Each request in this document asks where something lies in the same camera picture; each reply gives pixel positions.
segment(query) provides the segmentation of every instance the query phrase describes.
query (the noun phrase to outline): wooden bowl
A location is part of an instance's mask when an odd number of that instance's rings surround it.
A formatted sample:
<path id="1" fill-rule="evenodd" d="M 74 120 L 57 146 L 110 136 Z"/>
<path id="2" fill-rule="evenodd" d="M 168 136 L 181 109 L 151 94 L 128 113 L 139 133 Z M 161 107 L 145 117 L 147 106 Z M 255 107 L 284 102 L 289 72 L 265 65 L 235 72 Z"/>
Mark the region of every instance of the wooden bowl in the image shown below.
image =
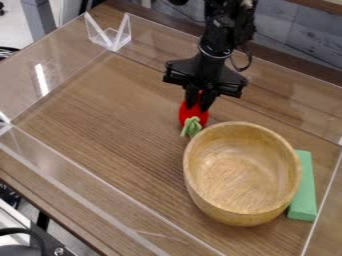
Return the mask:
<path id="1" fill-rule="evenodd" d="M 297 191 L 301 170 L 291 145 L 251 123 L 205 128 L 187 145 L 183 167 L 195 204 L 229 225 L 272 220 Z"/>

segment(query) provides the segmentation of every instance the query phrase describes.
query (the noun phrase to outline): green sponge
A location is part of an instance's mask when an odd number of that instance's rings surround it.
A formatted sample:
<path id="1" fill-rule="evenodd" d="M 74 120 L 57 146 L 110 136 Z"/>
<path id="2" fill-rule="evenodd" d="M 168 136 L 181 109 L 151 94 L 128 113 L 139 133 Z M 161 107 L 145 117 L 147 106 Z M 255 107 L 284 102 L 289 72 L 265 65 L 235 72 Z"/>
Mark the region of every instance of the green sponge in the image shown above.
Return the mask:
<path id="1" fill-rule="evenodd" d="M 296 220 L 314 221 L 316 216 L 315 181 L 312 158 L 307 151 L 296 150 L 301 164 L 301 180 L 299 190 L 288 207 L 287 217 Z"/>

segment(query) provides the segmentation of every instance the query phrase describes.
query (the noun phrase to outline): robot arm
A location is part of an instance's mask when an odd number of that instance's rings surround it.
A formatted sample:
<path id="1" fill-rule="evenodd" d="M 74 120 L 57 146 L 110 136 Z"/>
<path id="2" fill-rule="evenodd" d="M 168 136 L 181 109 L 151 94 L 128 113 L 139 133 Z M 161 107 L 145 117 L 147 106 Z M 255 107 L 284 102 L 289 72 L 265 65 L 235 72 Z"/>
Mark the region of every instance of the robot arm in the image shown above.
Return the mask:
<path id="1" fill-rule="evenodd" d="M 257 0 L 207 0 L 211 15 L 207 16 L 205 30 L 199 41 L 199 53 L 191 59 L 165 63 L 163 81 L 183 86 L 188 109 L 199 100 L 200 110 L 205 112 L 219 95 L 241 95 L 248 81 L 228 69 L 224 62 L 233 49 L 244 47 L 245 42 L 252 39 L 256 2 Z"/>

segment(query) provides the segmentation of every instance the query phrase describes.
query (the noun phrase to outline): red object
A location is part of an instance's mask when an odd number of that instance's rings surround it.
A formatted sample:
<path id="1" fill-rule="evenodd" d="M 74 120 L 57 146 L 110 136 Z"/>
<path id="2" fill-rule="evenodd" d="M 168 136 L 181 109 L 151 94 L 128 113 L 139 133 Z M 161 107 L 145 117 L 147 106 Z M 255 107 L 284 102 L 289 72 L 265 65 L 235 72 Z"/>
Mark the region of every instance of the red object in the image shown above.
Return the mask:
<path id="1" fill-rule="evenodd" d="M 208 111 L 205 111 L 205 112 L 200 111 L 199 103 L 196 103 L 191 109 L 187 109 L 187 104 L 183 101 L 180 108 L 179 108 L 179 123 L 180 123 L 181 127 L 184 127 L 185 119 L 191 118 L 192 116 L 199 117 L 199 119 L 200 119 L 199 123 L 200 123 L 201 127 L 204 127 L 205 123 L 208 121 Z"/>

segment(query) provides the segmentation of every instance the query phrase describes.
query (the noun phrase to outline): bowl rim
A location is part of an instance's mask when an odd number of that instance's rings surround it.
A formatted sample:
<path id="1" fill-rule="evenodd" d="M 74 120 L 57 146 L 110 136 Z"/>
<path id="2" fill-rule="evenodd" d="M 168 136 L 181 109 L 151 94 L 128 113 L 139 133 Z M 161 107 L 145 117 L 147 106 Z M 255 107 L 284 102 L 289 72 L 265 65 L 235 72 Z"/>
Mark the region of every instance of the bowl rim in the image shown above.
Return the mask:
<path id="1" fill-rule="evenodd" d="M 264 207 L 263 209 L 259 209 L 259 210 L 253 210 L 253 211 L 248 211 L 247 213 L 244 212 L 240 212 L 239 210 L 236 209 L 232 209 L 229 207 L 224 207 L 221 208 L 220 206 L 215 205 L 211 201 L 205 200 L 197 189 L 196 189 L 196 186 L 193 186 L 193 180 L 192 180 L 192 176 L 189 174 L 189 168 L 188 168 L 188 152 L 189 150 L 192 149 L 193 147 L 193 144 L 196 142 L 196 140 L 203 137 L 212 129 L 216 129 L 221 126 L 249 126 L 252 128 L 256 128 L 256 129 L 260 129 L 263 130 L 264 132 L 269 133 L 271 136 L 277 140 L 280 141 L 280 143 L 284 145 L 284 147 L 288 149 L 288 152 L 291 154 L 291 157 L 293 158 L 293 162 L 295 162 L 295 174 L 296 174 L 296 179 L 295 179 L 295 183 L 293 183 L 293 186 L 291 187 L 291 190 L 288 191 L 288 193 L 285 194 L 285 196 L 279 200 L 276 201 L 271 206 L 268 207 Z M 300 179 L 301 179 L 301 166 L 300 166 L 300 161 L 299 161 L 299 157 L 295 153 L 295 150 L 291 146 L 291 144 L 287 142 L 287 140 L 276 133 L 273 132 L 272 130 L 269 130 L 268 128 L 257 125 L 257 124 L 253 124 L 253 123 L 249 123 L 249 122 L 243 122 L 243 121 L 228 121 L 228 122 L 223 122 L 223 123 L 217 123 L 217 124 L 213 124 L 211 125 L 209 127 L 207 127 L 205 129 L 203 129 L 197 134 L 196 136 L 191 139 L 189 143 L 187 144 L 187 147 L 185 147 L 185 151 L 184 151 L 184 157 L 183 157 L 183 175 L 184 175 L 184 179 L 185 179 L 185 183 L 188 183 L 188 185 L 191 186 L 191 189 L 193 190 L 193 192 L 197 194 L 197 196 L 201 198 L 201 200 L 209 204 L 212 207 L 215 207 L 216 209 L 220 209 L 221 211 L 225 211 L 225 212 L 231 212 L 231 213 L 235 213 L 235 214 L 239 214 L 239 215 L 251 215 L 251 214 L 263 214 L 263 213 L 267 213 L 267 212 L 271 212 L 273 210 L 276 210 L 279 207 L 281 207 L 284 204 L 289 204 L 293 196 L 295 196 L 295 193 L 297 192 L 297 189 L 299 189 L 299 184 L 300 184 Z"/>

